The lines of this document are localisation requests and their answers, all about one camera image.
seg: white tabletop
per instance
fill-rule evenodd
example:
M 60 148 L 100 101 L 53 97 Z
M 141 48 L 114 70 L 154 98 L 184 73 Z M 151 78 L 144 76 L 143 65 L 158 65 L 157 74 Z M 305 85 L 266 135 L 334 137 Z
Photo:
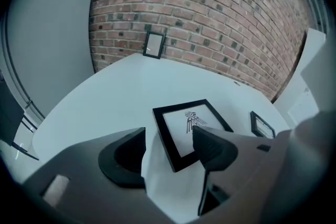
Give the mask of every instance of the white tabletop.
M 142 176 L 147 194 L 176 222 L 191 221 L 197 217 L 204 169 L 198 161 L 178 173 L 171 170 L 152 109 L 207 99 L 235 133 L 254 136 L 250 111 L 261 116 L 276 133 L 288 129 L 261 92 L 239 85 L 201 68 L 133 54 L 71 91 L 40 125 L 33 147 L 40 161 L 46 163 L 73 144 L 145 127 L 147 151 Z

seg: black line drawing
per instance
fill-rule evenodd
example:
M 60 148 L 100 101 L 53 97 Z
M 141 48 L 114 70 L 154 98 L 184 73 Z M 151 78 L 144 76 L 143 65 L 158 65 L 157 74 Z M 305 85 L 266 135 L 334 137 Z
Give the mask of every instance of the black line drawing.
M 188 118 L 187 119 L 187 133 L 190 132 L 193 129 L 194 125 L 206 125 L 207 123 L 200 119 L 198 116 L 196 116 L 195 112 L 185 112 L 185 116 Z

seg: small framed picture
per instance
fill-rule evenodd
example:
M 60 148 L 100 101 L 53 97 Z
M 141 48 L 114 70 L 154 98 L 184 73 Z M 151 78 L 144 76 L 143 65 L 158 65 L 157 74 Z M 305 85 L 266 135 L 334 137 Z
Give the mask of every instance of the small framed picture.
M 206 126 L 233 132 L 206 100 L 153 109 L 160 138 L 174 172 L 198 161 L 193 148 L 193 126 Z
M 160 59 L 166 34 L 147 32 L 143 55 Z
M 264 121 L 260 116 L 258 116 L 254 111 L 250 113 L 251 115 L 251 131 L 256 136 L 275 138 L 274 129 Z

